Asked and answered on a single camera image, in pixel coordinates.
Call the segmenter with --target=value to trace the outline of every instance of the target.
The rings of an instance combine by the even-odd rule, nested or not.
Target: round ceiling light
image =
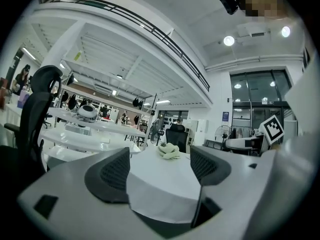
[[[290,36],[290,28],[288,26],[284,26],[281,30],[281,34],[284,38],[287,38],[288,36]]]
[[[232,46],[235,43],[235,39],[231,35],[228,35],[223,39],[223,42],[226,46]]]

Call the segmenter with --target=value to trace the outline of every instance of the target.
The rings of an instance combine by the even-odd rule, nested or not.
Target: chair headrest
[[[39,68],[33,75],[30,85],[33,93],[50,93],[56,81],[59,82],[59,90],[61,88],[62,72],[54,65],[43,66]]]
[[[184,132],[186,128],[181,124],[173,123],[171,124],[170,130],[174,132]]]

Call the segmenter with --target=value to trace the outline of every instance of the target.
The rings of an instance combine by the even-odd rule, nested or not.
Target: white round device
[[[92,106],[83,105],[78,109],[78,115],[87,121],[95,121],[98,116],[98,112]]]

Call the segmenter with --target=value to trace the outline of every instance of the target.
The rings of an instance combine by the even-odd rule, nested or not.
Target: light fixture
[[[26,49],[26,48],[22,48],[27,54],[29,54],[29,56],[32,58],[32,59],[34,59],[34,60],[36,60],[36,58]]]
[[[284,26],[281,30],[281,34],[284,38],[287,38],[288,36],[290,36],[290,28],[288,26]]]
[[[235,43],[235,39],[231,35],[228,35],[223,39],[223,42],[226,46],[232,46]]]
[[[156,103],[157,103],[157,104],[161,104],[161,103],[168,103],[168,102],[170,102],[170,100],[157,101]]]

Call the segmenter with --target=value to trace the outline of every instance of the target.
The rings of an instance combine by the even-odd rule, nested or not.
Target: balcony railing
[[[153,34],[156,38],[162,41],[166,46],[168,46],[175,54],[177,54],[185,64],[192,70],[192,72],[196,75],[196,77],[201,81],[204,87],[209,91],[210,85],[207,80],[201,74],[196,65],[192,62],[192,60],[184,53],[184,51],[164,32],[162,32],[158,27],[147,21],[145,18],[140,15],[134,13],[131,10],[128,10],[122,6],[117,4],[103,1],[103,0],[53,0],[51,3],[64,2],[64,3],[75,3],[82,4],[87,6],[93,6],[96,8],[100,8],[106,10],[108,12],[120,15],[127,20],[137,24],[144,30]]]

